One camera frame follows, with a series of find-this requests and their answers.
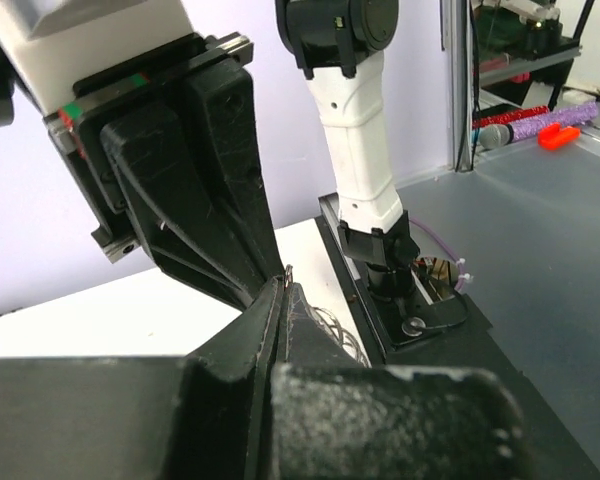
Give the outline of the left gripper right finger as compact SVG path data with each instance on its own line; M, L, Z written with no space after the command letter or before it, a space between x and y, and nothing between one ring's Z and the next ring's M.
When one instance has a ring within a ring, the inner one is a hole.
M533 479L522 410L481 368L365 367L280 298L270 380L273 479Z

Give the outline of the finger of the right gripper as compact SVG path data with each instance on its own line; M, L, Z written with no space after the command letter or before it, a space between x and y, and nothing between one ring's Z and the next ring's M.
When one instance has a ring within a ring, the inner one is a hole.
M189 73L183 88L196 173L225 229L208 236L216 256L209 268L235 273L245 260L263 285L285 267L261 172L252 78L237 64L213 64Z
M177 113L151 102L107 124L102 136L154 263L167 276L246 309L260 291L258 275L245 260L235 273L209 268L216 256L208 236L225 229L197 176Z

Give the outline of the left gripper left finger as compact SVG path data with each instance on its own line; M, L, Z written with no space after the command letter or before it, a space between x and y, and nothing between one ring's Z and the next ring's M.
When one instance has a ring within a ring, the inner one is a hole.
M185 356L0 359L0 479L260 479L281 278Z

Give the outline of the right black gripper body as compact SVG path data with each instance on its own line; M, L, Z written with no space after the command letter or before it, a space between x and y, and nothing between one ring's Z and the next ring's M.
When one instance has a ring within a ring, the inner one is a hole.
M72 98L44 117L56 149L95 214L92 233L106 258L116 263L141 247L119 167L102 144L111 122L166 94L201 70L230 59L239 66L253 60L253 43L234 32L221 38L191 33L83 76L71 85Z

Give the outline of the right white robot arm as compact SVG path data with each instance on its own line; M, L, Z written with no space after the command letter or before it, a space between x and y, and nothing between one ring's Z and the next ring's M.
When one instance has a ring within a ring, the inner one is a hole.
M344 253L383 288L417 247L392 179L384 52L395 1L279 1L282 43L319 111ZM252 43L188 33L77 81L46 116L108 254L142 248L167 276L237 309L283 272L262 177Z

